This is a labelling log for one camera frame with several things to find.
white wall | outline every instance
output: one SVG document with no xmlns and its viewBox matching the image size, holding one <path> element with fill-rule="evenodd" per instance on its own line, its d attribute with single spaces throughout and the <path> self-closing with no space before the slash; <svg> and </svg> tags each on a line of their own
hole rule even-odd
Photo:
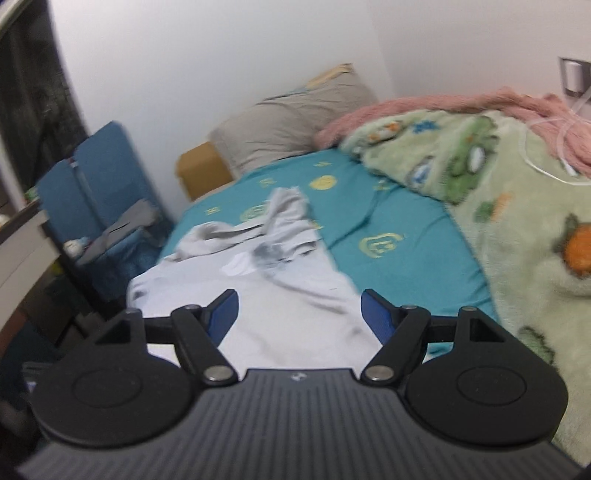
<svg viewBox="0 0 591 480">
<path fill-rule="evenodd" d="M 560 93 L 558 57 L 591 60 L 589 0 L 367 2 L 400 96 Z"/>
<path fill-rule="evenodd" d="M 392 96 L 365 0 L 49 3 L 90 132 L 120 121 L 175 217 L 188 201 L 174 163 L 240 108 L 344 61 Z"/>
</svg>

logo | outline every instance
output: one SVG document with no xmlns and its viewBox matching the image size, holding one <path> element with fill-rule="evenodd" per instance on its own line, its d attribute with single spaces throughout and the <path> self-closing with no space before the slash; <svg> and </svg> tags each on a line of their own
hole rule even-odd
<svg viewBox="0 0 591 480">
<path fill-rule="evenodd" d="M 275 180 L 273 180 L 271 177 L 267 177 L 265 179 L 259 180 L 259 185 L 263 189 L 266 189 L 267 187 L 270 187 L 274 183 L 277 183 L 277 182 Z"/>
<path fill-rule="evenodd" d="M 359 249 L 370 258 L 381 258 L 384 254 L 394 250 L 397 243 L 402 240 L 404 237 L 397 233 L 367 236 L 359 242 Z"/>
<path fill-rule="evenodd" d="M 381 190 L 392 190 L 392 184 L 388 183 L 387 180 L 382 179 L 376 185 L 374 185 L 374 190 L 381 191 Z"/>
<path fill-rule="evenodd" d="M 295 374 L 292 374 L 290 378 L 294 382 L 303 382 L 306 378 L 308 378 L 308 375 L 306 375 L 304 372 L 297 372 Z"/>
<path fill-rule="evenodd" d="M 254 207 L 250 207 L 248 210 L 244 210 L 240 215 L 240 221 L 246 222 L 248 220 L 252 220 L 253 218 L 260 217 L 261 215 L 265 215 L 267 212 L 267 204 L 263 203 L 261 205 L 255 205 Z"/>
<path fill-rule="evenodd" d="M 332 175 L 322 175 L 310 182 L 310 187 L 314 190 L 328 190 L 336 185 L 336 178 Z"/>
</svg>

pillow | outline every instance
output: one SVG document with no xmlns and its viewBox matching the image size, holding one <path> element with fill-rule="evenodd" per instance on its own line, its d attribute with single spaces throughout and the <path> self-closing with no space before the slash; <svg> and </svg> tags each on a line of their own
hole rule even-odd
<svg viewBox="0 0 591 480">
<path fill-rule="evenodd" d="M 209 135 L 234 178 L 315 150 L 314 135 L 332 120 L 377 101 L 348 63 L 304 87 L 271 97 L 230 117 Z"/>
</svg>

teal bed sheet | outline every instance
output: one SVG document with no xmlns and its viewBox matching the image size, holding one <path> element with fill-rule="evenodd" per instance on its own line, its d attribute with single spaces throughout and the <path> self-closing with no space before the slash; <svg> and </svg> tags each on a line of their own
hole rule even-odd
<svg viewBox="0 0 591 480">
<path fill-rule="evenodd" d="M 359 291 L 372 288 L 395 305 L 416 304 L 455 316 L 473 305 L 493 318 L 488 284 L 443 205 L 325 150 L 259 168 L 184 213 L 162 255 L 193 227 L 237 225 L 260 215 L 276 187 L 297 186 L 339 270 Z"/>
</svg>

blue chair backrest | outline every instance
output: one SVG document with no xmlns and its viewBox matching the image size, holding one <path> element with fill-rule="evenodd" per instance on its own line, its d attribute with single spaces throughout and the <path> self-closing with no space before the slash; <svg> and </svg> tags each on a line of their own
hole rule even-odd
<svg viewBox="0 0 591 480">
<path fill-rule="evenodd" d="M 91 240 L 105 229 L 88 199 L 68 160 L 62 160 L 37 182 L 37 193 L 50 225 L 63 243 L 83 236 Z"/>
<path fill-rule="evenodd" d="M 124 211 L 141 199 L 147 199 L 162 211 L 118 123 L 108 123 L 82 142 L 74 152 L 74 159 L 105 224 L 115 223 Z"/>
</svg>

